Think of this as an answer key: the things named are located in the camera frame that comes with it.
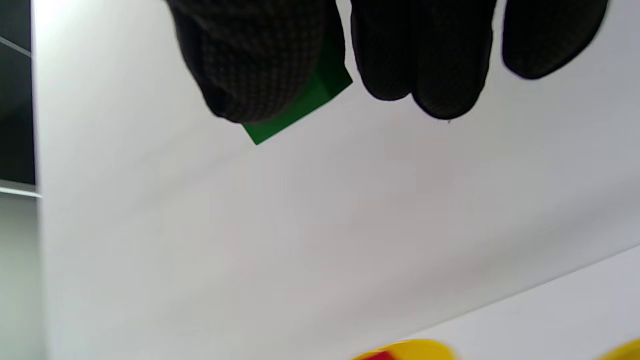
green object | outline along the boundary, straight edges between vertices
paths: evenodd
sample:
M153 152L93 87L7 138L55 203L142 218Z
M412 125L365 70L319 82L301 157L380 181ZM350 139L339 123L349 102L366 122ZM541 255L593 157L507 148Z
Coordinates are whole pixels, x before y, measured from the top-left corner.
M258 145L328 103L352 82L344 67L344 58L330 42L325 41L320 50L316 71L300 97L274 119L260 124L243 124L244 129Z

white surface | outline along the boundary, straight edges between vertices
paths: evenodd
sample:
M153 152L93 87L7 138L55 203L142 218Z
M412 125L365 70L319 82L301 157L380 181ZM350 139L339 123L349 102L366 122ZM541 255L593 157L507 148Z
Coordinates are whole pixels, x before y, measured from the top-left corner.
M0 193L0 360L44 360L36 200Z
M409 338L460 360L595 360L640 338L640 247Z
M638 1L450 125L355 76L259 147L162 1L34 8L52 360L345 359L640 243Z

